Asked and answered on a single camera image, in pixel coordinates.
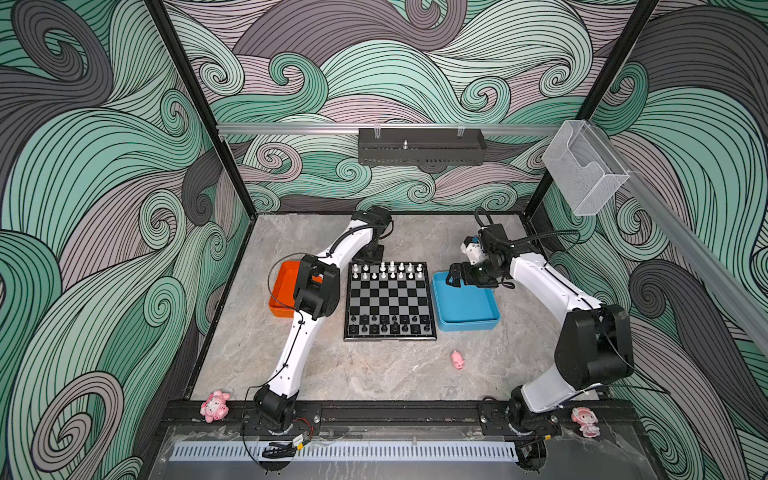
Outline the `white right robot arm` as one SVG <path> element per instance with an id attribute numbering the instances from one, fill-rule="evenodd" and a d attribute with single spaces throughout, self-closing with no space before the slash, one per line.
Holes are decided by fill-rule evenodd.
<path id="1" fill-rule="evenodd" d="M 454 263 L 445 283 L 456 288 L 495 288 L 504 279 L 524 286 L 560 326 L 553 365 L 512 394 L 516 423 L 553 411 L 586 391 L 635 372 L 630 320 L 625 309 L 588 295 L 540 254 L 487 254 L 476 262 Z"/>

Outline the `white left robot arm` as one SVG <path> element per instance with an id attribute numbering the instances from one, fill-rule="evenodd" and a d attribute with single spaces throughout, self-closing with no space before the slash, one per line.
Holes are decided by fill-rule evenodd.
<path id="1" fill-rule="evenodd" d="M 342 271 L 361 250 L 376 247 L 391 223 L 391 214 L 386 210 L 356 212 L 333 243 L 300 259 L 288 338 L 274 372 L 253 397 L 256 411 L 271 428 L 285 431 L 293 422 L 312 344 L 340 301 Z"/>

